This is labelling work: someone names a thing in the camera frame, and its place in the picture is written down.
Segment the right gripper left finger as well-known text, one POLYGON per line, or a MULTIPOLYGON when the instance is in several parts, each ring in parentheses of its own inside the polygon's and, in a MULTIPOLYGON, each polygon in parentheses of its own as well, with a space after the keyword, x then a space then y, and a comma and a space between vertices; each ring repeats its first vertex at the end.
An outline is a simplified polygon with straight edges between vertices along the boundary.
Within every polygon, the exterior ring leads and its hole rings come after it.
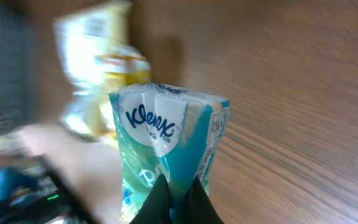
POLYGON ((171 224, 170 192, 166 182, 154 184, 130 224, 171 224))

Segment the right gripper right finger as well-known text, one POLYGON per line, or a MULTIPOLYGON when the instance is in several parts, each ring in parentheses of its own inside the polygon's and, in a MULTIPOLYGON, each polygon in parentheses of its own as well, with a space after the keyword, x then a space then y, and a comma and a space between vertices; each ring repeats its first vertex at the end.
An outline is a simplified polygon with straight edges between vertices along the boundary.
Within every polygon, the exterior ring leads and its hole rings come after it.
POLYGON ((216 213, 198 177, 195 177, 186 194, 185 223, 224 224, 216 213))

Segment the teal Kleenex tissue pack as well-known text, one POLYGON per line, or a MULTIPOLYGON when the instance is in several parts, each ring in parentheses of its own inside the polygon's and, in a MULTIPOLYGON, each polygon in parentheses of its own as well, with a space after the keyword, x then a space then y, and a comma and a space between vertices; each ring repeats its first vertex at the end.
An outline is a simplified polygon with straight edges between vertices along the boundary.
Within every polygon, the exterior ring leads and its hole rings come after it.
POLYGON ((134 84, 109 94, 123 161, 120 219, 138 214, 159 175, 172 197, 168 216, 183 223, 185 194, 209 172, 227 128, 230 101, 167 84, 134 84))

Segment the yellow white snack bag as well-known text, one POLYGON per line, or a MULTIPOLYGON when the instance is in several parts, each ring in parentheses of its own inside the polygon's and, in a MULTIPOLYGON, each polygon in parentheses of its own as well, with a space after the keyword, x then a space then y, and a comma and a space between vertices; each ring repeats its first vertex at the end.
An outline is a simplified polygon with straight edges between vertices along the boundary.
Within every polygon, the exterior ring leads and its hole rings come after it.
POLYGON ((130 1, 107 1, 53 22, 62 70, 73 86, 73 99, 60 122, 76 137, 95 142, 106 129, 99 109, 104 81, 101 57, 129 43, 130 1))

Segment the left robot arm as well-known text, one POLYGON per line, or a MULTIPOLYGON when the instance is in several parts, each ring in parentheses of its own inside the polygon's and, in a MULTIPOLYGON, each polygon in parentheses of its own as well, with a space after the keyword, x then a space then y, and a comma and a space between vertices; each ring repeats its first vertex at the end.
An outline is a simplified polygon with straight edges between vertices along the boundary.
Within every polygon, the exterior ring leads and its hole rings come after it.
POLYGON ((45 156, 24 161, 0 168, 0 224, 99 223, 45 156))

